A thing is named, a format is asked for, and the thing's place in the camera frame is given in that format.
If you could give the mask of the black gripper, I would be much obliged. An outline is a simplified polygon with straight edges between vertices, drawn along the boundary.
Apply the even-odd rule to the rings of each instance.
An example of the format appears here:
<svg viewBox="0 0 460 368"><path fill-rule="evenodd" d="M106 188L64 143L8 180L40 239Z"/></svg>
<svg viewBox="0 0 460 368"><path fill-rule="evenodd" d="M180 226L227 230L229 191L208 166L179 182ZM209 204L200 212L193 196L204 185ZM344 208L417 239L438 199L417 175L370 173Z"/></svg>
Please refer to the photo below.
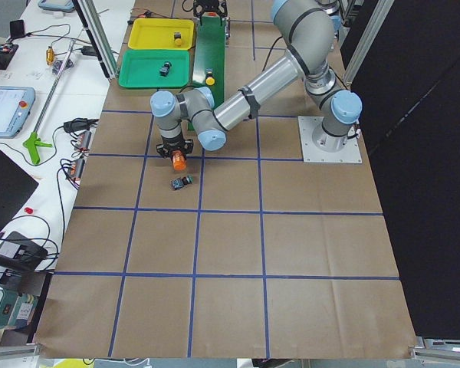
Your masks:
<svg viewBox="0 0 460 368"><path fill-rule="evenodd" d="M201 18L205 13L216 13L220 18L228 16L228 9L226 1L220 0L194 0L193 1L193 15Z"/></svg>
<svg viewBox="0 0 460 368"><path fill-rule="evenodd" d="M194 147L193 140L183 140L178 142L163 141L156 145L156 151L162 158L172 158L176 151L180 151L184 158L192 153Z"/></svg>

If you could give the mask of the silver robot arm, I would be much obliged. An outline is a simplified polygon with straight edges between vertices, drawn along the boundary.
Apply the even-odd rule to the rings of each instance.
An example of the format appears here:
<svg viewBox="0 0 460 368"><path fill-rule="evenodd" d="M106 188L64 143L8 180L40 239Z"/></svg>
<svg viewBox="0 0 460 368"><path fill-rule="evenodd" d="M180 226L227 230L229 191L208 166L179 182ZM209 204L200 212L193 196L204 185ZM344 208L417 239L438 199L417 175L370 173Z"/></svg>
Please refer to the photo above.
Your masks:
<svg viewBox="0 0 460 368"><path fill-rule="evenodd" d="M208 87L173 94L155 92L151 111L162 142L156 151L172 161L176 170L186 167L193 141L183 136L181 122L189 121L202 148L221 149L226 133L243 119L257 117L261 107L297 79L324 116L312 131L312 143L326 153L338 153L354 139L351 129L363 109L360 97L337 83L327 55L334 42L335 27L325 1L276 1L271 20L287 46L283 56L238 89L220 106Z"/></svg>

